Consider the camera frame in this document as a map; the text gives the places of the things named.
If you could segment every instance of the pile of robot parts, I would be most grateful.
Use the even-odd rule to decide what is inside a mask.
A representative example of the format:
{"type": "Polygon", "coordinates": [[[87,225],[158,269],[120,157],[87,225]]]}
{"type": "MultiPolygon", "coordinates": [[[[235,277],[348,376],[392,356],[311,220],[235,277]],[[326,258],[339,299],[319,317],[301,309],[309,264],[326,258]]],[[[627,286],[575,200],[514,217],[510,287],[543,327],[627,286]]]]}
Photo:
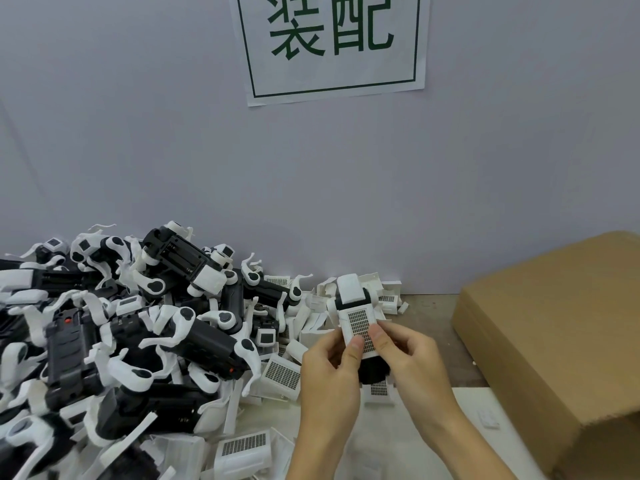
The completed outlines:
{"type": "MultiPolygon", "coordinates": [[[[400,282],[377,274],[307,292],[310,275],[267,275],[253,254],[234,268],[231,247],[198,248],[174,221],[144,239],[104,228],[0,260],[3,478],[199,478],[204,440],[182,465],[167,464],[167,444],[233,436],[240,402],[295,401],[302,354],[322,334],[341,326],[348,342],[408,306],[400,282]]],[[[388,373],[367,340],[360,380],[374,401],[388,373]]],[[[265,435],[256,452],[279,436],[265,435]]],[[[269,474],[269,453],[251,471],[246,458],[234,467],[233,441],[249,453],[244,438],[220,442],[212,476],[282,474],[269,474]]]]}

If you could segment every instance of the black border line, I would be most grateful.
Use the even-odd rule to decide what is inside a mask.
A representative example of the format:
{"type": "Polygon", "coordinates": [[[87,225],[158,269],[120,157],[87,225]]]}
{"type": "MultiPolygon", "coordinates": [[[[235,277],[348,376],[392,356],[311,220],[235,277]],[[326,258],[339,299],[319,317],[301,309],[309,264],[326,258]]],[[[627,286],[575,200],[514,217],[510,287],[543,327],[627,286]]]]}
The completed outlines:
{"type": "Polygon", "coordinates": [[[418,66],[418,34],[420,31],[420,0],[418,0],[418,14],[415,21],[415,51],[413,53],[413,79],[394,80],[391,82],[375,82],[373,84],[361,84],[359,86],[343,86],[340,88],[309,89],[308,91],[293,91],[290,93],[256,95],[255,85],[253,83],[253,72],[251,70],[251,60],[249,59],[249,47],[247,46],[246,35],[244,33],[244,20],[242,17],[242,7],[240,6],[240,0],[237,0],[237,2],[238,2],[238,13],[240,14],[240,25],[242,26],[242,37],[244,39],[244,51],[246,53],[246,63],[247,65],[249,65],[249,77],[251,78],[251,89],[252,89],[254,98],[270,98],[270,97],[276,97],[276,96],[289,96],[292,94],[323,93],[326,91],[341,91],[343,89],[371,88],[375,86],[389,86],[391,84],[404,84],[407,82],[415,82],[415,75],[416,75],[416,70],[418,66]]]}

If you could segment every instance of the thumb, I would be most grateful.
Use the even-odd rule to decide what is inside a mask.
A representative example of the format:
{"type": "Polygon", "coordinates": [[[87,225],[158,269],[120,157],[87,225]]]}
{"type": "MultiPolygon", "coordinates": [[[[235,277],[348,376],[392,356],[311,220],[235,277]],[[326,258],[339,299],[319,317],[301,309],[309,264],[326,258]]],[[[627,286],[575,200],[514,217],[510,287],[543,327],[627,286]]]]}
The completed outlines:
{"type": "Polygon", "coordinates": [[[396,347],[391,337],[389,337],[387,332],[382,330],[382,327],[377,323],[372,323],[369,326],[369,336],[371,337],[373,346],[376,348],[376,352],[380,354],[380,357],[382,357],[389,366],[393,367],[394,363],[406,355],[396,347]]]}
{"type": "Polygon", "coordinates": [[[358,372],[362,361],[362,351],[364,350],[364,338],[361,335],[354,335],[349,345],[342,353],[341,369],[358,372]]]}

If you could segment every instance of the table surface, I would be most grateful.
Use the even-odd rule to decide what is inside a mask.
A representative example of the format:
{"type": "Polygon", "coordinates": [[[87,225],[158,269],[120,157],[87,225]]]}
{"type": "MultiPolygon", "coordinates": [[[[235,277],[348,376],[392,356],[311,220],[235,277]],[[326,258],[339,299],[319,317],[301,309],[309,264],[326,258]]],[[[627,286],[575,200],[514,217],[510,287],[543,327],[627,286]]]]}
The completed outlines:
{"type": "MultiPolygon", "coordinates": [[[[454,388],[453,392],[462,411],[517,478],[547,480],[491,389],[454,388]],[[484,428],[479,412],[491,415],[499,428],[484,428]]],[[[364,404],[360,408],[343,461],[348,464],[354,453],[367,452],[382,463],[384,479],[451,480],[443,462],[423,443],[395,388],[391,395],[395,402],[393,406],[364,404]]],[[[236,436],[276,428],[288,439],[295,441],[300,426],[300,406],[297,403],[264,401],[261,406],[241,407],[244,411],[238,418],[236,436]]],[[[351,479],[353,476],[345,475],[344,478],[351,479]]]]}
{"type": "Polygon", "coordinates": [[[473,358],[451,325],[458,295],[407,295],[402,298],[409,303],[407,311],[404,315],[387,315],[387,318],[436,340],[451,386],[487,387],[482,372],[474,365],[473,358]]]}

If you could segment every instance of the brown surface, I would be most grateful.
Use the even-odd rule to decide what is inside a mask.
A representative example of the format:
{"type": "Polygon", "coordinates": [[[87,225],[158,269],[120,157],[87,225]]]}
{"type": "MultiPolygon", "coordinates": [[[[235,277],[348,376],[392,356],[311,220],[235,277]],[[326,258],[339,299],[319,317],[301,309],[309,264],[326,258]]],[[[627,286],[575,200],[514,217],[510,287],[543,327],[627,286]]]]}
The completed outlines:
{"type": "Polygon", "coordinates": [[[404,315],[387,315],[393,322],[417,330],[436,340],[452,387],[487,387],[482,372],[451,325],[458,295],[403,296],[409,302],[404,315]]]}
{"type": "Polygon", "coordinates": [[[460,293],[452,323],[545,473],[640,478],[639,294],[640,235],[629,232],[460,293]]]}

